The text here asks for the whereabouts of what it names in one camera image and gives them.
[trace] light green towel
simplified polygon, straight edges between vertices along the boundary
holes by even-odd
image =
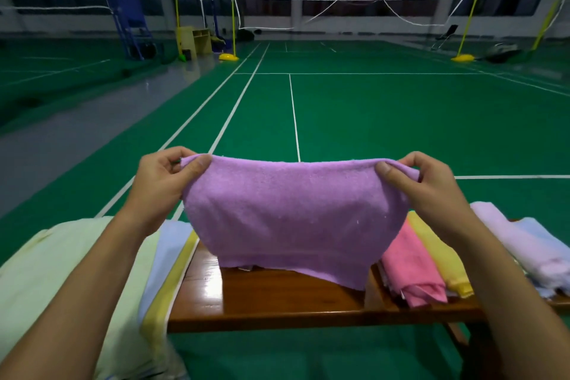
[[[42,230],[0,268],[0,360],[32,326],[110,220],[81,219]],[[159,232],[147,237],[137,254],[105,336],[97,379],[135,376],[152,366],[137,312],[158,240]]]

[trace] person's left hand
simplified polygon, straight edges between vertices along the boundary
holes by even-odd
[[[129,196],[117,215],[141,225],[144,237],[157,231],[180,201],[186,185],[210,166],[211,155],[203,155],[181,168],[180,158],[195,154],[185,147],[170,147],[143,156]]]

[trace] pink towel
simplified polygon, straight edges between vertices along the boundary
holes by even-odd
[[[197,155],[182,160],[182,166]],[[417,180],[419,172],[383,159]],[[214,156],[183,195],[221,267],[296,270],[364,290],[398,234],[406,196],[374,172],[379,159],[287,163]]]
[[[570,283],[570,262],[557,250],[509,222],[492,203],[471,203],[471,209],[543,287],[556,289]]]
[[[412,308],[447,303],[444,280],[408,221],[382,256],[382,266],[392,288],[402,292]]]

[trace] black folding chair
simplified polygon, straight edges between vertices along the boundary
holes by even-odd
[[[436,41],[431,46],[431,50],[439,50],[441,46],[445,44],[445,41],[447,41],[449,37],[455,33],[456,30],[457,30],[457,24],[452,24],[451,26],[449,26],[449,29],[443,35],[440,35],[436,38]],[[437,41],[443,41],[443,42],[438,46],[438,48],[434,48],[437,45]]]

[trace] wooden tabletop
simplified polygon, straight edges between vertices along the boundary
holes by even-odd
[[[569,297],[556,296],[551,305],[560,314],[570,314]],[[217,258],[200,242],[175,299],[168,332],[484,319],[475,297],[411,309],[390,297],[375,266],[370,269],[366,291],[360,292],[288,270],[220,269]]]

